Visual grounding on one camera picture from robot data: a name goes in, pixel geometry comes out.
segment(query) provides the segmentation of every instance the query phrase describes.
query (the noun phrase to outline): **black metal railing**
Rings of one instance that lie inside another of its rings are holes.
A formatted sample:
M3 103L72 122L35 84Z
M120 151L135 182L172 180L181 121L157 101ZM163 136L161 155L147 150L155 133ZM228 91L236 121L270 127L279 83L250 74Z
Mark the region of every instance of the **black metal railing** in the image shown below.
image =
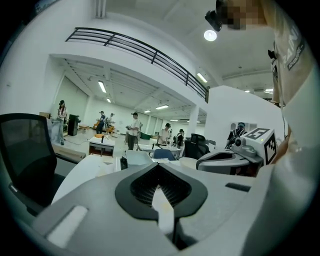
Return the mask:
M84 41L101 46L120 48L122 51L129 51L130 53L149 61L152 65L170 72L208 102L208 89L205 88L188 70L162 51L143 41L117 32L88 27L76 27L74 32L65 41Z

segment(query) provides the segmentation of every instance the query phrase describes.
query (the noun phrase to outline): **chair backrest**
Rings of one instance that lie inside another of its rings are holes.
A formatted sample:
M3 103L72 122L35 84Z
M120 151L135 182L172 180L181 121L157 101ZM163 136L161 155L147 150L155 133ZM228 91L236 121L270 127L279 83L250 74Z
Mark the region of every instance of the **chair backrest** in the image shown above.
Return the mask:
M156 149L153 153L154 159L165 159L168 158L169 161L175 161L176 158L169 149Z
M0 152L13 185L26 196L54 176L57 158L44 116L0 115Z
M206 144L206 138L205 136L202 136L200 134L191 133L191 142L196 144L205 145Z
M184 142L184 156L186 158L193 158L198 160L208 153L209 147L207 145L196 144L190 140L186 140Z

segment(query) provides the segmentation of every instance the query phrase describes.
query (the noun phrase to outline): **white ceiling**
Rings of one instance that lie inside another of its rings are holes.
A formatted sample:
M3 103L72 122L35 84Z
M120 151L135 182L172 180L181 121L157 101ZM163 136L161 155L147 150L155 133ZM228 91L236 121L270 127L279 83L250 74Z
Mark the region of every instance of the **white ceiling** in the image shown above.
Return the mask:
M111 65L108 62L77 56L76 59L58 58L66 68L66 75L76 74L82 86L89 89L96 98L112 104L127 107L143 113L150 110L152 116L166 120L188 119L192 105L181 95L173 95L171 91L159 87L157 82L133 73L124 67ZM103 93L98 81L105 85ZM156 107L168 105L169 108L157 110ZM198 121L204 123L207 115L200 110Z
M201 73L210 80L214 68L225 85L237 87L237 83L225 81L227 77L255 72L270 73L268 49L274 41L271 28L259 27L245 31L228 30L226 26L217 33L213 42L206 41L204 32L212 29L205 20L208 10L215 8L214 0L106 0L106 16L117 13L151 24L173 36L198 58ZM248 87L270 87L270 76L252 76Z

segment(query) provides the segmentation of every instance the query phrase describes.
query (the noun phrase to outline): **desk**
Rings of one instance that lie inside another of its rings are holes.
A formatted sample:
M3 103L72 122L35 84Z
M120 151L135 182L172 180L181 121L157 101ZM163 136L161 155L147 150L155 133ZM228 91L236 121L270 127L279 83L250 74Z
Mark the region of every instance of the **desk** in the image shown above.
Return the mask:
M155 150L160 150L160 147L158 147L158 146L155 145L155 146L152 148L152 145L138 144L137 150L145 151L145 152L147 152L147 153L153 153L153 152L155 152Z
M102 175L114 172L114 164L105 164L97 155L89 155L79 162L65 177L59 189L54 195L52 204L63 198L66 194L81 184Z
M181 149L175 147L175 146L163 146L161 147L160 145L160 148L163 149L163 150L170 150L171 153L176 157L176 156L179 156L180 155L180 152L181 152Z
M85 134L86 133L86 130L89 130L90 129L90 127L89 127L89 125L87 125L87 124L79 124L79 130L82 130L82 133L83 134Z
M149 139L149 145L153 145L153 144L157 144L158 143L158 140L156 138L151 138Z
M111 139L107 139L106 136L104 136L103 142L101 142L101 138L92 137L89 140L89 155L93 153L99 153L100 156L104 155L112 156L114 152L116 142Z

